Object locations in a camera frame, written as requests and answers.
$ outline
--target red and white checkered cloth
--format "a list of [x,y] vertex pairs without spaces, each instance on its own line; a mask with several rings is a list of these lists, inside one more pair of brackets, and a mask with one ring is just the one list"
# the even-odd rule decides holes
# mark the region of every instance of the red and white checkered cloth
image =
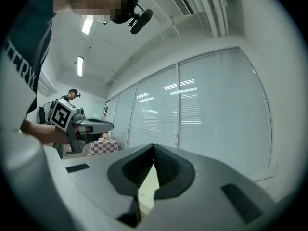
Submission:
[[96,142],[91,142],[90,146],[90,155],[102,155],[103,153],[111,153],[119,150],[118,143],[111,139],[99,138]]

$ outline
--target table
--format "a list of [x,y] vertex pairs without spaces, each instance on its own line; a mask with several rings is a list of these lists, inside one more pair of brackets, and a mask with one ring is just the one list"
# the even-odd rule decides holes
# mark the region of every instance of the table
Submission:
[[117,152],[119,150],[118,142],[111,138],[99,138],[98,141],[91,142],[89,146],[91,156]]

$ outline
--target man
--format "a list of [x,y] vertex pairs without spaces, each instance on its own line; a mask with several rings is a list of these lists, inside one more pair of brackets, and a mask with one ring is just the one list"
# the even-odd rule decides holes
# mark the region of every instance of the man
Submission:
[[69,90],[67,95],[62,96],[60,99],[64,99],[66,101],[74,100],[77,96],[80,97],[80,94],[78,95],[78,91],[75,88],[72,88]]
[[[37,93],[38,78],[48,54],[53,17],[72,10],[79,15],[110,16],[115,23],[131,18],[138,0],[31,0],[21,11],[4,42],[5,53],[27,85]],[[37,107],[36,99],[28,112]],[[38,138],[41,143],[67,144],[63,131],[56,126],[39,125],[24,120],[21,131]]]

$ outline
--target ceiling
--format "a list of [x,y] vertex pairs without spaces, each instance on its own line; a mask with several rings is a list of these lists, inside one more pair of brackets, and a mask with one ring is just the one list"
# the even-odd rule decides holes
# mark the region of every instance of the ceiling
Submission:
[[200,8],[200,4],[205,2],[200,1],[185,0],[194,15],[183,16],[174,0],[139,0],[139,5],[145,10],[151,9],[154,15],[137,35],[130,33],[127,23],[113,22],[106,25],[94,22],[89,35],[86,35],[81,31],[85,16],[72,11],[56,15],[51,44],[52,50],[58,51],[55,55],[58,56],[59,74],[69,71],[77,75],[76,61],[81,56],[84,58],[82,78],[92,78],[93,82],[97,82],[96,86],[109,87],[144,54],[172,37],[181,37],[181,32],[189,30],[192,23],[204,30],[212,30],[215,37],[215,23],[217,28],[220,26],[218,16],[213,13],[217,9],[212,0],[208,2],[213,6],[211,16],[208,16],[205,7]]

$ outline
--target checkered tablecloth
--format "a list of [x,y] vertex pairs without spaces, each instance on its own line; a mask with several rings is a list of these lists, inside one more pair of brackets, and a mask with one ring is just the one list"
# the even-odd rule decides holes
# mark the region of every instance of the checkered tablecloth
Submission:
[[119,150],[118,143],[111,138],[108,139],[100,138],[96,142],[91,142],[89,146],[90,146],[91,156],[101,155],[104,153],[111,153],[114,151],[117,152]]

